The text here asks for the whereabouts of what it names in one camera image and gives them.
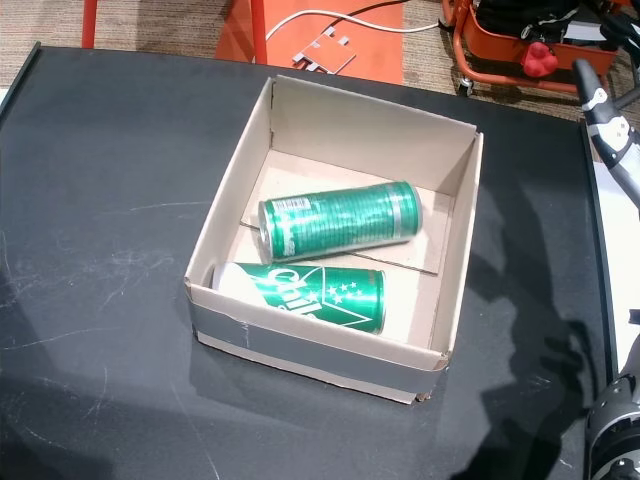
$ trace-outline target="can lid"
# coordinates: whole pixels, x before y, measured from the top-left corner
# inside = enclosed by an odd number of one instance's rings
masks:
[[[378,330],[378,333],[382,332],[382,329],[384,328],[384,322],[387,319],[387,276],[384,273],[384,270],[380,270],[380,278],[382,279],[382,285],[380,286],[380,289],[382,290],[382,292],[380,293],[380,302],[382,302],[382,319],[380,320],[380,330]]]
[[[260,224],[260,247],[266,263],[273,262],[273,223],[267,212],[265,202],[258,203],[258,222]]]
[[[411,191],[413,192],[413,198],[416,201],[416,211],[418,215],[418,227],[416,229],[416,232],[419,232],[420,230],[422,230],[422,202],[420,201],[420,195],[418,195],[418,190],[416,190],[416,187],[414,187],[410,183],[409,186],[411,187]]]

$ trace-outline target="orange cart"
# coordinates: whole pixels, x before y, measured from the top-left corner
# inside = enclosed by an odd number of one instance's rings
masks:
[[[522,61],[530,43],[516,37],[490,33],[483,29],[476,20],[475,9],[471,4],[471,0],[455,0],[453,5],[449,0],[443,0],[442,12],[441,23],[445,27],[453,28],[453,52],[458,68],[463,75],[458,87],[458,91],[462,95],[471,95],[474,82],[576,93],[576,87],[573,83],[549,81],[544,78],[495,75],[473,70],[465,57],[462,46],[463,39],[467,49],[475,57],[517,64]],[[562,43],[550,44],[549,47],[557,57],[558,69],[570,71],[574,60],[585,58],[603,80],[617,54],[615,51],[577,47]]]

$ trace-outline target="white cable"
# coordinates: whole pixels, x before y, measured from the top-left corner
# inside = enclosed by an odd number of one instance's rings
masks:
[[[302,15],[324,15],[325,17],[334,17],[334,18],[342,18],[348,22],[357,23],[358,25],[362,25],[363,27],[373,28],[375,30],[382,30],[383,32],[391,32],[391,33],[418,33],[424,32],[425,30],[430,30],[432,28],[436,28],[438,26],[437,23],[432,25],[426,25],[424,27],[416,27],[416,28],[393,28],[393,27],[385,27],[383,25],[376,25],[375,23],[369,23],[365,20],[360,20],[356,17],[350,17],[349,15],[345,15],[344,13],[339,12],[330,12],[328,10],[300,10],[292,15],[289,15],[287,18],[280,20],[275,27],[269,30],[267,33],[267,37],[265,41],[269,40],[274,33],[276,33],[284,24],[289,23],[294,18],[301,17]]]

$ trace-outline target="wheel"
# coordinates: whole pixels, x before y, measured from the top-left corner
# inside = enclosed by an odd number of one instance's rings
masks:
[[[453,25],[449,25],[445,21],[444,15],[442,14],[440,14],[440,18],[438,18],[438,27],[444,30],[445,32],[449,32],[449,33],[453,33],[453,31],[456,29],[456,27],[454,27]]]
[[[458,84],[458,95],[463,97],[470,97],[473,93],[473,80],[462,77],[460,79],[460,83]]]

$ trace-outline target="black cable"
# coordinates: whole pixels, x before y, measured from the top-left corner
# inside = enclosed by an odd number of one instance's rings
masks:
[[[351,13],[347,13],[347,15],[350,16],[350,17],[354,17],[356,15],[360,15],[361,13],[368,12],[369,10],[374,10],[374,9],[380,8],[380,7],[388,7],[390,5],[396,5],[398,3],[406,3],[408,1],[409,0],[390,0],[388,2],[376,3],[374,5],[369,5],[367,7],[362,7],[359,10],[354,10]],[[343,20],[344,20],[344,18],[336,18],[333,22],[331,22],[329,25],[327,25],[327,27],[322,31],[324,32],[324,31],[327,30],[327,28],[335,27],[337,24],[339,24]]]

